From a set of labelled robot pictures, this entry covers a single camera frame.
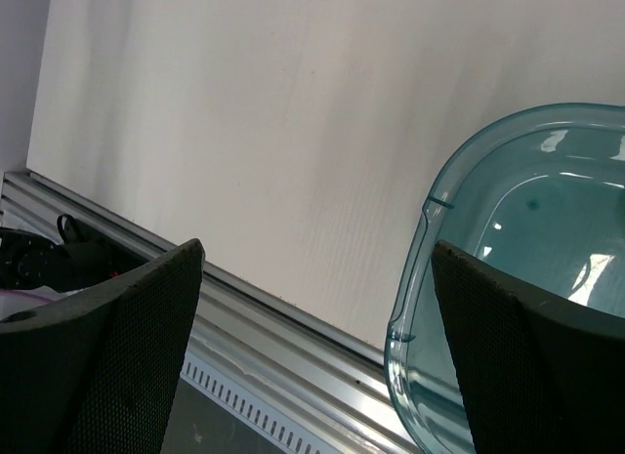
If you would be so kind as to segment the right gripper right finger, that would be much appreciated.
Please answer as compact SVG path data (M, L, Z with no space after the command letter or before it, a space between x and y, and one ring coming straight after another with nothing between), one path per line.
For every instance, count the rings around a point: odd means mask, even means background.
M478 453L621 453L624 320L440 240L445 338Z

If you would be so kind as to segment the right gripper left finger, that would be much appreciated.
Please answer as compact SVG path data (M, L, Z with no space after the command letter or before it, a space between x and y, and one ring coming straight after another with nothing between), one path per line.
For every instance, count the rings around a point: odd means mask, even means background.
M1 323L5 453L157 453L202 282L192 239Z

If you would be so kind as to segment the teal plastic tray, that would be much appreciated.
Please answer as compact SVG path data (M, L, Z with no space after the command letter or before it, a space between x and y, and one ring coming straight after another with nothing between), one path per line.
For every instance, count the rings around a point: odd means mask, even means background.
M390 398L427 453L473 440L443 331L430 256L448 241L572 302L624 313L624 109L555 103L468 139L421 209L387 327Z

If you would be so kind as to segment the aluminium rail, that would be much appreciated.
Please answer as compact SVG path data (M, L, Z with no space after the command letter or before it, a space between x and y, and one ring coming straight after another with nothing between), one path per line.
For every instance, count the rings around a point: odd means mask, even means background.
M187 350L338 453L414 453L379 351L212 264Z

